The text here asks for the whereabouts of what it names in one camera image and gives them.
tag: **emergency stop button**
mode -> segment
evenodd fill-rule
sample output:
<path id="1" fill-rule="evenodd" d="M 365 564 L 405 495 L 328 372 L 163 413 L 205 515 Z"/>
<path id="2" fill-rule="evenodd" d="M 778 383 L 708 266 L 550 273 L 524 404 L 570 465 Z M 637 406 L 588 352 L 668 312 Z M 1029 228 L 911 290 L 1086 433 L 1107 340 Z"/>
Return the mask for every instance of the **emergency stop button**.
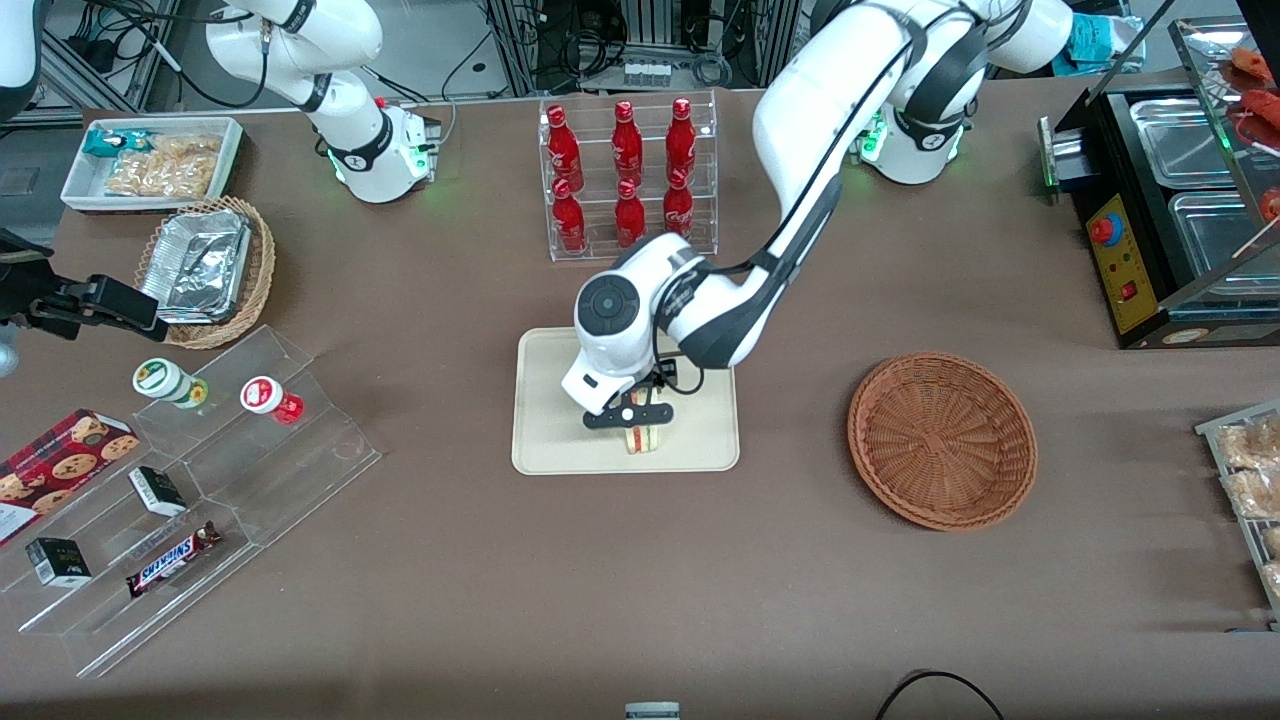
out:
<path id="1" fill-rule="evenodd" d="M 1089 223 L 1089 240 L 1102 247 L 1115 247 L 1124 234 L 1124 220 L 1115 213 L 1107 213 Z"/>

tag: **aluminum foil container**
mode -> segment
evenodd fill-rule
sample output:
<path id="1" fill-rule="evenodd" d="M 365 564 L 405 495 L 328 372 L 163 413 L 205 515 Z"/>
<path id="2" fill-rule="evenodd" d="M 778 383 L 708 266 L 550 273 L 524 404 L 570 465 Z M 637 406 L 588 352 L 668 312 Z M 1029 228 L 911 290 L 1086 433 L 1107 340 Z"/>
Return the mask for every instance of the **aluminum foil container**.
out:
<path id="1" fill-rule="evenodd" d="M 142 292 L 172 324 L 219 324 L 236 314 L 252 223 L 234 210 L 177 215 L 156 237 Z"/>

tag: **beige tray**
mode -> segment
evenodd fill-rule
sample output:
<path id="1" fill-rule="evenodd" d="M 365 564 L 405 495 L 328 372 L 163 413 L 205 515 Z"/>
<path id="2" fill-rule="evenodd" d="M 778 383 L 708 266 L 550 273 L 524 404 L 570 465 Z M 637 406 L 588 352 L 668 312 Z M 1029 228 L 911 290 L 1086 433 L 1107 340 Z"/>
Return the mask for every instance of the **beige tray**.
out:
<path id="1" fill-rule="evenodd" d="M 666 352 L 675 343 L 658 337 Z M 733 370 L 708 370 L 696 395 L 664 392 L 662 402 L 676 409 L 662 425 L 658 450 L 627 455 L 623 430 L 589 430 L 582 409 L 561 389 L 561 378 L 573 364 L 579 342 L 573 328 L 535 328 L 520 338 L 516 361 L 516 421 L 511 462 L 526 475 L 582 475 L 602 473 L 708 473 L 737 462 L 737 396 Z M 698 369 L 680 357 L 682 386 L 692 386 Z"/>

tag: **yellow control panel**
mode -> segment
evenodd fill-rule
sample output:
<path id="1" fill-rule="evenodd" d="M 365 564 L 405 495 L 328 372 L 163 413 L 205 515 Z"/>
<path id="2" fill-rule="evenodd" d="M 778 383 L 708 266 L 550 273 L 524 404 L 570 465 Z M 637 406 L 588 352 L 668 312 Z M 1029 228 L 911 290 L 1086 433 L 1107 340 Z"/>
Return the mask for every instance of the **yellow control panel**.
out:
<path id="1" fill-rule="evenodd" d="M 1093 261 L 1098 264 L 1102 287 L 1111 305 L 1116 327 L 1126 333 L 1160 309 L 1151 278 L 1142 264 L 1142 254 L 1129 228 L 1129 215 L 1116 195 L 1084 225 L 1093 247 Z"/>

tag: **small bottle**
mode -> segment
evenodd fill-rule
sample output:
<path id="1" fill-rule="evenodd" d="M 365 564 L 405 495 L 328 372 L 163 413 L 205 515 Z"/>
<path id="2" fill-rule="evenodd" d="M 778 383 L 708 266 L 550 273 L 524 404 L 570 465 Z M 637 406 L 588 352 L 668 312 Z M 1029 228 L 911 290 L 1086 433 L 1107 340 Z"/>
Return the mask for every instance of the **small bottle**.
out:
<path id="1" fill-rule="evenodd" d="M 570 191 L 568 181 L 556 178 L 552 182 L 552 217 L 556 218 L 556 234 L 561 238 L 561 247 L 570 255 L 581 255 L 586 250 L 586 222 L 582 219 L 582 206 L 577 204 Z"/>
<path id="2" fill-rule="evenodd" d="M 173 402 L 180 410 L 191 410 L 209 397 L 209 383 L 164 357 L 138 365 L 133 372 L 133 389 L 152 400 Z"/>
<path id="3" fill-rule="evenodd" d="M 547 122 L 552 126 L 547 140 L 547 152 L 552 158 L 552 169 L 557 178 L 568 181 L 570 192 L 582 190 L 582 155 L 577 149 L 577 137 L 564 122 L 564 108 L 552 105 L 547 109 Z"/>
<path id="4" fill-rule="evenodd" d="M 241 405 L 257 415 L 268 415 L 282 424 L 292 425 L 302 418 L 302 398 L 284 389 L 279 382 L 259 375 L 244 383 L 241 389 Z"/>
<path id="5" fill-rule="evenodd" d="M 680 233 L 689 237 L 689 229 L 694 227 L 694 196 L 689 192 L 689 174 L 672 168 L 667 176 L 667 195 L 662 196 L 662 220 L 667 232 Z"/>
<path id="6" fill-rule="evenodd" d="M 618 181 L 618 204 L 613 209 L 613 218 L 618 227 L 618 247 L 631 247 L 644 237 L 644 205 L 636 197 L 635 181 Z"/>
<path id="7" fill-rule="evenodd" d="M 620 100 L 613 106 L 613 167 L 618 178 L 630 179 L 636 187 L 644 181 L 644 140 L 636 128 L 635 110 L 631 102 Z"/>
<path id="8" fill-rule="evenodd" d="M 694 173 L 694 141 L 698 140 L 698 131 L 690 119 L 694 113 L 687 97 L 677 97 L 671 104 L 671 127 L 667 128 L 667 177 L 671 170 L 685 170 L 687 178 Z"/>

